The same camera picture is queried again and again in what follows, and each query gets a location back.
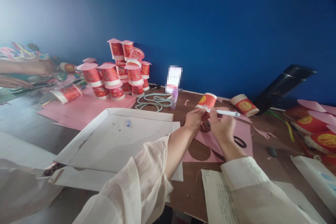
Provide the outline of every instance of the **black thermos bottle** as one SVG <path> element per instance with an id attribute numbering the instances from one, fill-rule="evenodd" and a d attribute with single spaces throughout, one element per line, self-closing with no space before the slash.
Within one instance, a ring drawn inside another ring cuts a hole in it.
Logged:
<path id="1" fill-rule="evenodd" d="M 290 65 L 287 67 L 285 71 L 253 101 L 253 104 L 260 110 L 256 115 L 262 115 L 293 88 L 316 72 L 317 71 L 312 68 L 301 65 Z"/>

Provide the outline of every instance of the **black scissors handle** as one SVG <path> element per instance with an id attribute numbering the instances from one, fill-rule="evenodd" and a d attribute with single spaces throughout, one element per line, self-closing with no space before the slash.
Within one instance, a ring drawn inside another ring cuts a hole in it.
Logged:
<path id="1" fill-rule="evenodd" d="M 235 138 L 240 141 L 240 142 L 238 142 L 238 141 L 234 140 L 235 143 L 238 144 L 239 147 L 242 147 L 242 148 L 246 148 L 247 147 L 247 144 L 242 139 L 240 139 L 237 136 L 233 136 L 233 139 L 235 139 Z"/>

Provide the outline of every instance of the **paper cup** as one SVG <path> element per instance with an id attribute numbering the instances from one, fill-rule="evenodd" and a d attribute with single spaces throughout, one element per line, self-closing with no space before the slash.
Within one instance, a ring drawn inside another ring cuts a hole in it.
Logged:
<path id="1" fill-rule="evenodd" d="M 76 85 L 72 85 L 66 88 L 64 87 L 60 90 L 54 90 L 51 91 L 51 93 L 53 93 L 53 95 L 56 96 L 56 98 L 60 100 L 62 104 L 65 104 L 83 95 L 81 89 Z"/>
<path id="2" fill-rule="evenodd" d="M 128 83 L 128 79 L 122 79 L 122 90 L 124 91 L 124 94 L 130 95 L 132 93 L 132 86 L 130 83 Z"/>
<path id="3" fill-rule="evenodd" d="M 68 73 L 74 73 L 77 68 L 76 65 L 65 63 L 65 62 L 62 62 L 59 67 L 63 72 L 68 72 Z"/>
<path id="4" fill-rule="evenodd" d="M 101 70 L 105 86 L 114 86 L 121 83 L 119 76 L 114 69 L 114 64 L 103 64 L 97 68 Z"/>
<path id="5" fill-rule="evenodd" d="M 313 135 L 305 136 L 315 149 L 326 154 L 336 153 L 336 126 L 327 125 L 328 130 Z"/>
<path id="6" fill-rule="evenodd" d="M 149 79 L 149 65 L 151 65 L 151 63 L 147 61 L 141 62 L 141 75 L 143 79 Z"/>
<path id="7" fill-rule="evenodd" d="M 110 44 L 111 48 L 111 53 L 112 53 L 112 59 L 115 60 L 123 60 L 124 59 L 124 52 L 123 52 L 123 47 L 120 44 L 120 40 L 118 39 L 111 39 L 108 41 Z"/>
<path id="8" fill-rule="evenodd" d="M 141 83 L 143 80 L 140 73 L 140 67 L 136 65 L 127 65 L 125 66 L 125 69 L 128 71 L 128 82 L 132 86 L 142 85 Z"/>
<path id="9" fill-rule="evenodd" d="M 143 90 L 146 91 L 149 89 L 149 86 L 148 86 L 148 80 L 147 79 L 144 79 L 143 80 L 144 84 L 142 85 L 143 87 Z"/>
<path id="10" fill-rule="evenodd" d="M 110 90 L 107 89 L 104 86 L 100 86 L 100 87 L 94 87 L 92 88 L 93 92 L 95 93 L 95 96 L 97 97 L 98 100 L 106 100 L 108 98 L 110 98 Z"/>
<path id="11" fill-rule="evenodd" d="M 132 96 L 133 97 L 142 97 L 144 96 L 144 88 L 141 86 L 132 86 Z"/>
<path id="12" fill-rule="evenodd" d="M 244 94 L 233 97 L 230 102 L 247 117 L 259 112 L 259 109 Z"/>
<path id="13" fill-rule="evenodd" d="M 216 99 L 217 96 L 215 96 L 214 94 L 205 93 L 201 98 L 201 100 L 196 105 L 196 107 L 200 109 L 209 110 L 215 105 Z"/>
<path id="14" fill-rule="evenodd" d="M 124 51 L 124 58 L 127 61 L 129 60 L 132 48 L 134 47 L 133 41 L 124 40 L 120 43 L 122 44 L 122 50 Z"/>
<path id="15" fill-rule="evenodd" d="M 125 94 L 122 87 L 110 89 L 110 93 L 111 93 L 111 100 L 115 102 L 125 98 Z"/>
<path id="16" fill-rule="evenodd" d="M 94 63 L 84 63 L 77 67 L 77 70 L 82 71 L 87 85 L 90 87 L 99 87 L 104 85 L 104 81 L 98 69 L 98 65 Z"/>
<path id="17" fill-rule="evenodd" d="M 95 58 L 86 58 L 83 60 L 84 63 L 95 63 L 97 64 L 97 60 Z"/>
<path id="18" fill-rule="evenodd" d="M 308 116 L 308 110 L 315 110 L 318 112 L 326 112 L 326 110 L 318 104 L 316 101 L 308 101 L 298 99 L 299 104 L 291 109 L 288 109 L 283 112 L 283 114 L 294 121 L 299 120 L 300 118 Z"/>
<path id="19" fill-rule="evenodd" d="M 308 114 L 297 121 L 292 121 L 295 128 L 307 135 L 327 131 L 327 125 L 336 126 L 336 118 L 330 114 L 313 110 L 309 110 Z"/>

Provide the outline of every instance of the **white marker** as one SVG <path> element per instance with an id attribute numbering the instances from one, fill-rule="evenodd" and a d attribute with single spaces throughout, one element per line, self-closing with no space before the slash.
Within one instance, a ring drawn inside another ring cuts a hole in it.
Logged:
<path id="1" fill-rule="evenodd" d="M 227 116 L 240 116 L 240 114 L 238 112 L 232 112 L 232 111 L 226 111 L 226 110 L 216 110 L 217 114 L 223 114 L 223 115 L 227 115 Z"/>

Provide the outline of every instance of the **table surface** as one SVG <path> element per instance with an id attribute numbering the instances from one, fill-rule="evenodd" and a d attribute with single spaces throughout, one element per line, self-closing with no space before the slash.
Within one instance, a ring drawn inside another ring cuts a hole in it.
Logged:
<path id="1" fill-rule="evenodd" d="M 155 90 L 154 92 L 163 93 L 164 89 Z M 173 113 L 174 121 L 180 121 L 181 125 L 183 125 L 186 113 L 195 108 L 201 97 L 202 95 L 195 93 L 180 93 L 176 109 L 172 111 L 170 108 L 163 108 L 162 112 Z M 79 131 L 53 125 L 51 124 L 54 122 L 53 120 L 37 114 L 41 109 L 37 103 L 38 98 L 38 94 L 34 96 L 28 94 L 10 101 L 9 104 L 1 105 L 0 130 L 57 155 Z M 189 100 L 187 106 L 184 105 L 186 100 Z M 223 101 L 223 103 L 216 101 L 215 106 L 226 106 L 231 110 L 234 108 L 227 101 Z M 147 106 L 145 110 L 155 111 L 156 108 Z M 279 138 L 271 137 L 267 140 L 251 127 L 253 155 L 257 164 L 271 180 L 292 183 L 304 193 L 327 223 L 335 223 L 335 217 L 290 160 L 291 155 L 305 155 L 305 153 L 297 140 L 294 143 L 290 141 L 287 126 L 279 119 L 268 115 L 252 116 L 250 119 L 257 129 L 265 132 L 269 131 Z M 278 155 L 276 158 L 267 159 L 270 157 L 267 149 L 269 146 L 276 148 Z M 196 139 L 191 142 L 189 152 L 197 160 L 206 160 L 210 156 L 210 149 Z M 172 181 L 174 191 L 169 206 L 207 222 L 207 210 L 200 170 L 220 171 L 220 164 L 183 163 L 184 181 Z M 57 220 L 55 223 L 59 223 L 60 220 L 62 223 L 72 223 L 87 199 L 96 193 L 76 188 L 66 188 L 55 199 L 49 209 L 43 210 L 38 218 L 36 217 L 37 214 L 32 216 L 29 223 L 38 223 L 37 220 L 41 220 L 41 215 L 47 215 L 50 219 L 49 223 L 53 223 L 54 220 Z"/>

